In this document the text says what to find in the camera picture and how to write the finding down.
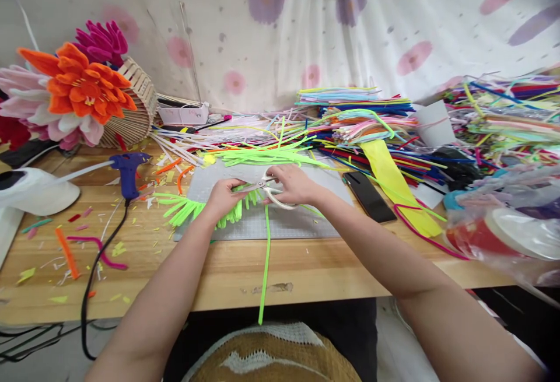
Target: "blue glue gun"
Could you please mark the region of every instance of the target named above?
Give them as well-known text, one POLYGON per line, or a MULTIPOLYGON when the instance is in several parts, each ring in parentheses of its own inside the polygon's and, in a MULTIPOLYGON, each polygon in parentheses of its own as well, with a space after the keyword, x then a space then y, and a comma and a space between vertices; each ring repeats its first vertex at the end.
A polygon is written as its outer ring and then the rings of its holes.
POLYGON ((140 196, 136 189, 136 169, 142 163, 150 159, 146 153, 125 153, 123 155, 111 156, 113 161, 111 167, 121 172, 121 193, 125 199, 134 199, 140 196))

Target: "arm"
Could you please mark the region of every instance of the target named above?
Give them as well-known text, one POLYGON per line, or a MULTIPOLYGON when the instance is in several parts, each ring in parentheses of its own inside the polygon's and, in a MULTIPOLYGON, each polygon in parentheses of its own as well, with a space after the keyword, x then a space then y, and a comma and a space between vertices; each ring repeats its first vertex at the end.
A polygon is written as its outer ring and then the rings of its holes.
POLYGON ((218 181, 200 215, 134 300, 86 375, 86 381, 159 381, 193 305, 210 236, 247 195, 239 180, 218 181))
POLYGON ((294 165, 274 166, 277 199, 315 206, 363 266, 399 302, 442 381, 532 381, 539 365, 468 293, 408 244, 311 181, 294 165))

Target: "glue gun cord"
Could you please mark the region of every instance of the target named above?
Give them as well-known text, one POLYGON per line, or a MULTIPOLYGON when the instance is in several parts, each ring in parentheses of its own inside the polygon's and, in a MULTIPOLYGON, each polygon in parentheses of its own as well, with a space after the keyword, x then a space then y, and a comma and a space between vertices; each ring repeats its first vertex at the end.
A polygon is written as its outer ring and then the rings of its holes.
POLYGON ((89 350, 88 350, 88 322, 87 322, 87 318, 88 318, 88 295, 89 295, 89 292, 92 288, 93 275, 95 274, 97 263, 99 262, 99 258, 101 257, 101 254, 103 254, 105 252, 105 250, 107 249, 109 244, 113 241, 113 239, 117 235, 118 231, 121 230, 121 227, 123 226, 124 222, 127 220, 128 206, 130 206, 130 202, 131 202, 131 200, 129 200, 129 199, 125 201, 125 203, 124 203, 124 216, 122 217, 121 222, 118 224, 117 228, 113 231, 111 236, 109 236, 107 241, 103 244, 103 247, 97 253, 97 256, 95 257, 95 260, 93 261, 92 272, 90 273, 89 280, 87 281, 86 291, 83 294, 82 309, 81 309, 81 312, 80 312, 80 326, 82 327, 82 350, 83 350, 84 355, 90 360, 97 359, 97 357, 92 356, 90 354, 89 350))

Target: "plastic bag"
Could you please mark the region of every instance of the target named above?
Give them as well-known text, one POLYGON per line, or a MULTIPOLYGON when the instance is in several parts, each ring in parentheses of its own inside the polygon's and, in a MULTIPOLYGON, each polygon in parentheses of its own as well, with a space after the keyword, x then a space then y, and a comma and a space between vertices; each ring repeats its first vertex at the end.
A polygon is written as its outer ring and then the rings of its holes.
POLYGON ((448 210, 446 244, 520 283, 560 286, 557 167, 513 167, 473 184, 448 210))

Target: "wooden desk surface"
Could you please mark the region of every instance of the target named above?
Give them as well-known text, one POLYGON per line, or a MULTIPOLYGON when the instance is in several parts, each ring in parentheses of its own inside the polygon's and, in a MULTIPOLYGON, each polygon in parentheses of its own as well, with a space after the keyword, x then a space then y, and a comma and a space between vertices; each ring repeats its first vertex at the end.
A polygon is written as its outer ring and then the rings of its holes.
MULTIPOLYGON (((144 152, 160 155, 154 143, 144 152)), ((35 167, 40 167, 56 176, 106 161, 117 153, 109 149, 82 147, 78 154, 65 160, 59 153, 52 153, 35 167)), ((141 182, 154 179, 158 167, 149 164, 138 171, 141 182)), ((21 229, 37 221, 33 215, 25 214, 20 231, 12 244, 8 257, 0 271, 0 323, 39 324, 79 319, 80 305, 89 271, 97 253, 94 243, 81 248, 71 245, 72 252, 82 276, 73 281, 68 278, 62 286, 56 286, 65 271, 64 266, 55 270, 53 258, 62 257, 54 229, 62 225, 66 236, 100 237, 120 195, 119 185, 105 186, 119 176, 117 170, 107 167, 74 179, 80 187, 80 198, 67 210, 53 216, 51 223, 39 227, 37 235, 27 239, 21 229), (88 207, 93 212, 86 218, 69 223, 68 219, 81 214, 88 207), (79 232, 79 225, 89 225, 79 232), (19 274, 36 267, 29 280, 17 285, 19 274), (66 303, 55 303, 52 297, 68 296, 66 303)), ((190 175, 183 178, 183 189, 188 188, 190 175)), ((158 187, 158 192, 177 194, 177 186, 169 184, 158 187)), ((103 267, 101 281, 94 280, 96 296, 90 299, 88 318, 121 317, 131 301, 145 286, 163 259, 171 252, 175 242, 169 239, 172 232, 163 213, 168 206, 154 203, 148 210, 146 202, 137 202, 130 209, 129 217, 114 243, 122 241, 127 251, 115 260, 128 264, 126 271, 103 267)), ((118 225, 124 212, 121 204, 108 226, 106 237, 118 225)), ((415 236, 402 222, 393 222, 386 228, 418 250, 422 256, 433 261, 452 277, 461 287, 480 288, 513 284, 505 275, 492 271, 475 261, 460 261, 432 247, 415 236)), ((263 280, 265 240, 219 241, 210 246, 200 281, 194 310, 228 309, 258 306, 263 280)), ((111 247, 107 249, 111 258, 111 247)), ((357 297, 386 296, 385 290, 360 264, 346 243, 340 239, 286 239, 273 240, 268 274, 267 305, 317 302, 321 300, 351 299, 357 297)))

